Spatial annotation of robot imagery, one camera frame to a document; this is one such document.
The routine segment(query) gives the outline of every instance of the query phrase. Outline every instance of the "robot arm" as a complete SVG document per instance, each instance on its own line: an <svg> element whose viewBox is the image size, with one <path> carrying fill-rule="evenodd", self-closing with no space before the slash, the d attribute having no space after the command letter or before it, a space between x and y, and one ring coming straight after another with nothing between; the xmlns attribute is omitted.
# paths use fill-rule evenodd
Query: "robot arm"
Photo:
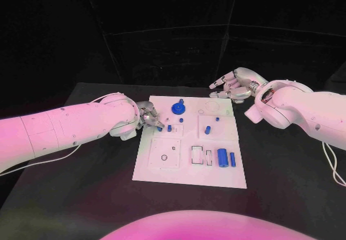
<svg viewBox="0 0 346 240"><path fill-rule="evenodd" d="M122 140L144 124L164 127L153 103L112 93L91 102L0 120L0 172L16 164L99 139Z"/></svg>
<svg viewBox="0 0 346 240"><path fill-rule="evenodd" d="M255 124L262 119L279 129L297 124L310 137L346 150L344 95L313 92L295 81L268 82L243 67L228 73L223 79L217 79L209 88L222 83L228 84L223 91L212 92L209 96L232 98L236 103L242 103L245 98L254 96L254 105L245 115Z"/></svg>

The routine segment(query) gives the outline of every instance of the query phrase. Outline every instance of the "white rectangular plate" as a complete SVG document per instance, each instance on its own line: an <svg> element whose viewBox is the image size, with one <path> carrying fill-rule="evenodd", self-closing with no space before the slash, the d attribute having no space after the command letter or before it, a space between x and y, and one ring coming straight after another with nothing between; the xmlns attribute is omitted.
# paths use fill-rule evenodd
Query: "white rectangular plate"
<svg viewBox="0 0 346 240"><path fill-rule="evenodd" d="M176 115L171 105L180 99L186 111ZM132 180L245 189L232 101L177 96L150 96L148 100L158 112L164 128L161 132L155 127L143 129ZM167 125L171 125L171 132L167 132ZM205 125L212 127L209 135L205 134ZM192 146L202 147L203 164L192 162ZM229 153L233 152L236 167L219 167L217 149L226 149L228 162ZM210 151L210 159L206 158L206 151Z"/></svg>

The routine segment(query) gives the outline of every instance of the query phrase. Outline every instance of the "cable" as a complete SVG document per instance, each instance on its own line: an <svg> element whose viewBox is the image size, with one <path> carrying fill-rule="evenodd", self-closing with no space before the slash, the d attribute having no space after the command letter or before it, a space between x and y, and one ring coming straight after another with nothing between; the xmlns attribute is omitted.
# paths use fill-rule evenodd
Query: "cable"
<svg viewBox="0 0 346 240"><path fill-rule="evenodd" d="M57 158L57 159L53 159L53 160L47 160L47 161L42 161L42 162L36 162L36 163L33 163L33 164L29 164L29 165L20 167L20 168L17 168L17 169L14 169L14 170L3 173L3 174L0 174L0 177L1 177L3 175L6 175L6 174L10 174L10 173L16 172L16 171L20 170L20 169L24 169L24 168L33 166L33 165L50 163L50 162L53 162L53 161L57 161L57 160L60 160L60 159L65 159L66 157L69 157L69 156L72 155L72 153L78 150L78 148L79 148L81 146L82 146L82 144L75 148L75 150L73 150L73 151L70 152L70 154L68 154L66 156L63 156L63 157L60 157L60 158Z"/></svg>
<svg viewBox="0 0 346 240"><path fill-rule="evenodd" d="M333 154L334 164L331 164L331 161L330 161L330 157L328 157L328 154L327 154L327 151L326 151L324 144L326 144L326 146L327 146L327 148L328 148L328 150L330 150L330 152L331 152L331 154ZM326 155L326 159L327 159L328 165L330 165L331 170L333 170L333 180L336 181L337 184L340 184L341 186L346 187L346 182L344 182L343 178L340 177L340 175L339 175L339 173L337 173L337 156L336 156L336 154L334 154L334 151L333 151L333 149L330 148L330 145L328 145L327 143L324 143L324 142L321 142L321 148L323 148L323 151L324 151L324 155Z"/></svg>
<svg viewBox="0 0 346 240"><path fill-rule="evenodd" d="M91 101L91 103L93 103L96 100L99 100L99 99L102 99L102 98L105 98L106 96L114 95L114 94L117 94L117 93L109 93L109 94L98 97L95 100ZM75 150L73 150L66 156L63 156L63 157L60 157L60 158L57 158L57 159L53 159L53 160L47 160L47 161L42 161L42 162L36 162L36 163L33 163L33 164L29 164L29 165L26 165L26 166L23 166L23 167L20 167L20 168L17 168L17 169L6 172L6 173L1 173L1 174L0 174L0 177L4 176L4 175L7 175L7 174L10 174L10 173L13 173L13 172L16 172L16 171L20 170L20 169L24 169L24 168L33 166L33 165L46 164L46 163L50 163L50 162L53 162L53 161L57 161L57 160L65 159L66 157L69 157L69 156L75 153L75 151L78 150L78 148L79 148L81 146L82 146L82 144L75 148Z"/></svg>

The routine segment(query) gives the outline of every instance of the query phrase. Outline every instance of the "table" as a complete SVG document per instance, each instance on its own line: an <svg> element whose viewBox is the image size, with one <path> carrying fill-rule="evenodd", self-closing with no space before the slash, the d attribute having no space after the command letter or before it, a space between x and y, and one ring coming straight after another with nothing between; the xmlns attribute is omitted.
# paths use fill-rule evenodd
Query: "table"
<svg viewBox="0 0 346 240"><path fill-rule="evenodd" d="M65 105L114 92L137 102L150 95L206 97L210 90L78 83ZM63 160L26 168L0 210L1 239L95 240L132 221L177 210L236 213L317 239L344 239L346 188L333 181L321 143L295 125L281 130L265 121L254 124L243 115L252 103L233 105L248 189L132 181L141 131L127 141L106 135ZM346 176L346 152L334 151Z"/></svg>

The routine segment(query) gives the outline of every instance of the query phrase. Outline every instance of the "black backdrop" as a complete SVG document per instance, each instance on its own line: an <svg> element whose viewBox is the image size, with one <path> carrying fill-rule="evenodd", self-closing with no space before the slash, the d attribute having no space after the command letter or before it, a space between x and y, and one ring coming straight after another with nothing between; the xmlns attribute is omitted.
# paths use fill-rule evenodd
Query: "black backdrop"
<svg viewBox="0 0 346 240"><path fill-rule="evenodd" d="M0 11L0 118L59 107L78 82L206 87L236 67L321 90L344 62L337 0L19 0Z"/></svg>

